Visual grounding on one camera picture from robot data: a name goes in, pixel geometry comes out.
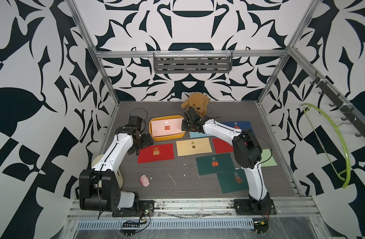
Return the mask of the yellow plastic storage box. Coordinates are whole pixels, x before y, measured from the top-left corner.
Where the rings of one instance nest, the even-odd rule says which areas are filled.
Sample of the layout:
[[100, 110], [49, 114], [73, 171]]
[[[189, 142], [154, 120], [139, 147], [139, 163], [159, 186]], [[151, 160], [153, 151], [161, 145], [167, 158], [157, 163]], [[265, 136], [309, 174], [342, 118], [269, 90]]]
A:
[[183, 133], [180, 133], [180, 134], [168, 135], [168, 136], [161, 136], [161, 137], [156, 137], [156, 136], [153, 136], [152, 135], [151, 121], [153, 121], [153, 120], [175, 119], [175, 118], [182, 118], [182, 120], [184, 119], [183, 116], [181, 116], [181, 115], [173, 115], [173, 116], [165, 116], [165, 117], [156, 117], [156, 118], [151, 119], [150, 122], [149, 122], [149, 132], [150, 132], [152, 138], [155, 141], [164, 141], [164, 140], [171, 140], [171, 139], [182, 138], [185, 135], [185, 131], [183, 131]]

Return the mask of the yellow envelope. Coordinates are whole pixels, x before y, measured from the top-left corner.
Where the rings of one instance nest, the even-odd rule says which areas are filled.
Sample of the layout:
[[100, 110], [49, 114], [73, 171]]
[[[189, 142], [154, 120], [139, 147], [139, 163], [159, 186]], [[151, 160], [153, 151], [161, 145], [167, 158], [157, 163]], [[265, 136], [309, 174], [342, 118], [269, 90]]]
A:
[[212, 152], [208, 137], [177, 141], [176, 148], [179, 157]]

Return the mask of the pink envelope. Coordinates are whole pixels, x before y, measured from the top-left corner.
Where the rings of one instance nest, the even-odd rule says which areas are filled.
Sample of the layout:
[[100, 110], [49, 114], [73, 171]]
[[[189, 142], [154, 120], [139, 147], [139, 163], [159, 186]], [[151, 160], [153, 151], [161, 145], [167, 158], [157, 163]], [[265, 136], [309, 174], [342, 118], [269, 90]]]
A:
[[183, 133], [181, 124], [182, 118], [153, 120], [151, 121], [152, 135], [161, 137]]

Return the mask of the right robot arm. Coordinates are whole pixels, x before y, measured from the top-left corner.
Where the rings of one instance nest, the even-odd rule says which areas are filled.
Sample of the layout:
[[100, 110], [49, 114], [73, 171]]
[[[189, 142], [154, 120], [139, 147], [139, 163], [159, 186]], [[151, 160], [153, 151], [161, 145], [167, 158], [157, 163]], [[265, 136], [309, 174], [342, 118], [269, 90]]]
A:
[[200, 116], [194, 108], [184, 112], [181, 129], [210, 134], [233, 147], [235, 160], [244, 170], [249, 185], [249, 198], [234, 200], [237, 215], [268, 217], [276, 213], [261, 170], [263, 150], [251, 129], [244, 131], [227, 126], [214, 118]]

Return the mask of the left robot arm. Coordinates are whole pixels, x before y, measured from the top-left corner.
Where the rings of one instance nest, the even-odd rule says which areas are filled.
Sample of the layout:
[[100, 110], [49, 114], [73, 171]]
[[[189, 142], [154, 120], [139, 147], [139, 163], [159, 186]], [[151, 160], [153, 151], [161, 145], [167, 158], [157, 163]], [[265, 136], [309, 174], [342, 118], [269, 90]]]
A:
[[112, 212], [114, 217], [135, 217], [141, 213], [138, 193], [121, 190], [117, 172], [126, 155], [140, 154], [153, 145], [151, 135], [144, 134], [145, 121], [129, 116], [128, 124], [115, 131], [113, 141], [103, 157], [79, 176], [80, 208], [87, 211]]

